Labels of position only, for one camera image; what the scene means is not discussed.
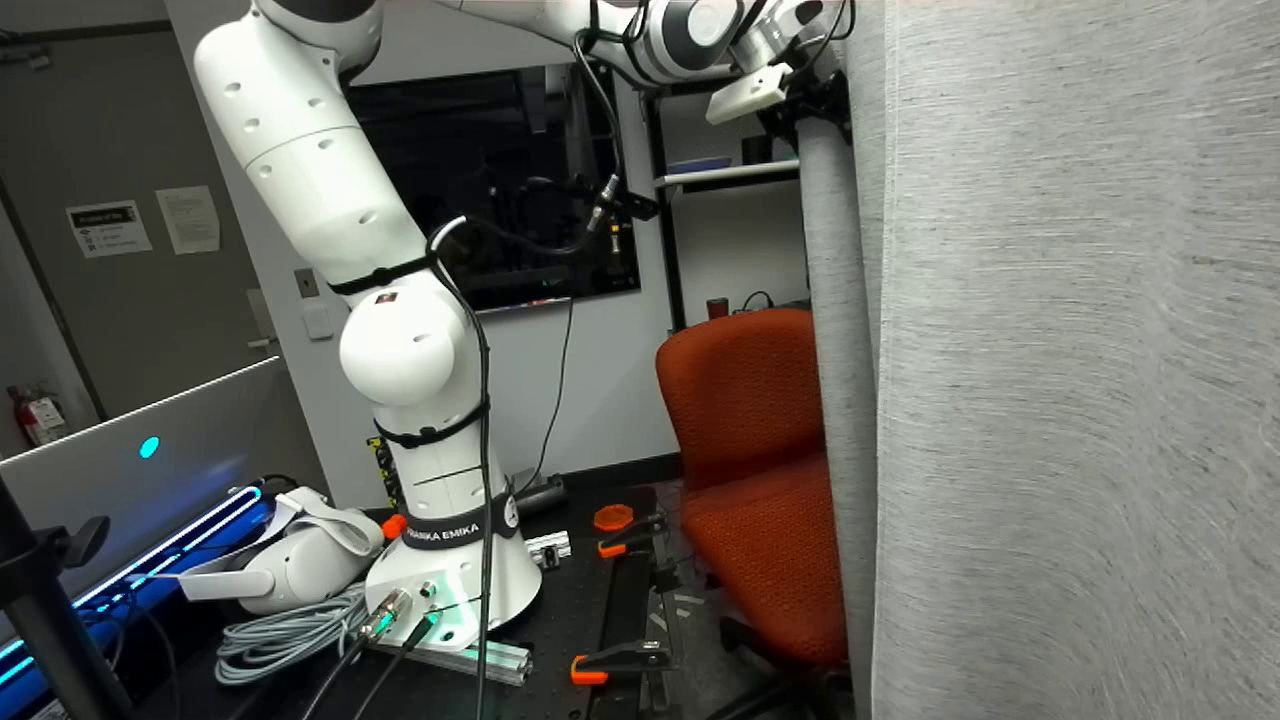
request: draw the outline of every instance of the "orange chair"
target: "orange chair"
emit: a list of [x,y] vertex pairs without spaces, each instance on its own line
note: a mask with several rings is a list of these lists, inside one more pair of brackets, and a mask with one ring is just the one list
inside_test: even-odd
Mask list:
[[695,324],[654,353],[654,375],[682,461],[688,546],[784,667],[778,684],[718,712],[751,714],[797,687],[784,684],[797,667],[848,667],[811,317],[776,307]]

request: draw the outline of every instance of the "computer monitor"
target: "computer monitor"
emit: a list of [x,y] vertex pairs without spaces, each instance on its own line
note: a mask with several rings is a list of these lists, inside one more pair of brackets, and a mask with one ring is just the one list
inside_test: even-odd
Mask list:
[[193,528],[198,535],[214,528],[214,506],[235,511],[222,506],[228,493],[265,473],[319,482],[316,448],[277,354],[0,461],[0,478],[32,528],[74,533],[93,514],[110,518],[105,546],[59,574],[73,600],[143,562],[156,574],[161,543]]

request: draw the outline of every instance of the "black stand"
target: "black stand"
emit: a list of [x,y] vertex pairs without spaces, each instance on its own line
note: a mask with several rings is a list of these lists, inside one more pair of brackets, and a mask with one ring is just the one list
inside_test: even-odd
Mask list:
[[32,533],[0,482],[0,609],[23,634],[46,684],[74,720],[126,720],[126,697],[97,657],[64,589],[56,585],[73,541],[64,528]]

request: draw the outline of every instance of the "monitor screen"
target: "monitor screen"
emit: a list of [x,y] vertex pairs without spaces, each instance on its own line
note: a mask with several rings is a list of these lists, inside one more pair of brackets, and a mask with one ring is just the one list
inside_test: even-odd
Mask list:
[[401,200],[433,236],[453,217],[490,219],[536,249],[460,233],[438,261],[476,307],[639,286],[627,222],[587,236],[615,173],[609,111],[577,66],[521,66],[349,91]]

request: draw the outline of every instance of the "desk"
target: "desk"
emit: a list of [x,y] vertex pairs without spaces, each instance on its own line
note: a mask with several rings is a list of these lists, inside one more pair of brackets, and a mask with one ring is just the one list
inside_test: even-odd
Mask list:
[[[489,712],[496,720],[637,720],[639,714],[639,687],[615,684],[609,690],[580,690],[569,684],[569,659],[577,650],[609,647],[619,640],[644,634],[648,610],[648,585],[651,560],[622,556],[615,562],[596,560],[596,535],[587,514],[609,505],[627,500],[637,511],[651,511],[651,487],[644,482],[609,482],[569,493],[564,511],[547,511],[522,523],[522,535],[538,535],[551,528],[569,528],[571,560],[545,573],[538,600],[506,629],[490,631],[490,640],[533,647],[533,674],[522,687],[489,684]],[[139,708],[143,720],[173,720],[173,690],[180,690],[183,720],[295,720],[319,678],[327,674],[337,650],[323,650],[306,664],[295,664],[265,684],[252,687],[218,687],[212,684],[212,642],[180,664],[180,674],[147,697]],[[349,720],[371,678],[383,672],[388,657],[366,650],[350,664],[319,702],[319,720]],[[395,674],[381,687],[374,702],[366,708],[371,720],[393,714],[438,714],[462,720],[470,714],[470,687],[476,674],[429,667],[429,664],[401,664]]]

